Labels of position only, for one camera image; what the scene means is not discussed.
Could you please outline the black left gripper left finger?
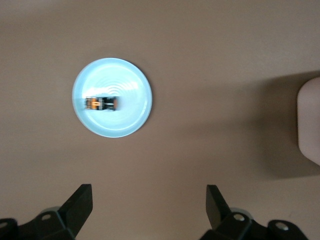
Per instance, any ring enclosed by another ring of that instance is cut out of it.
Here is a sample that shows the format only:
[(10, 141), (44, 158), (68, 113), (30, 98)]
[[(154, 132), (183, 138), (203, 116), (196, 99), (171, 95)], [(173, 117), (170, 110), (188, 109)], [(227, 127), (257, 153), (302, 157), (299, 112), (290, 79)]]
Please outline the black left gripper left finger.
[(93, 210), (91, 184), (82, 184), (58, 208), (50, 208), (18, 225), (14, 218), (0, 220), (2, 240), (74, 240)]

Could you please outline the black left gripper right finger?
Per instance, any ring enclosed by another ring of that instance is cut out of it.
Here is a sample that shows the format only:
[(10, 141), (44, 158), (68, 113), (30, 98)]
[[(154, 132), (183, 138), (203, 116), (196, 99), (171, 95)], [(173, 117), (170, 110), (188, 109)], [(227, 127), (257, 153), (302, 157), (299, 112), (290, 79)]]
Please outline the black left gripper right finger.
[(274, 219), (263, 226), (248, 214), (228, 206), (216, 185), (206, 186), (206, 214), (211, 225), (202, 240), (305, 240), (302, 230), (292, 222)]

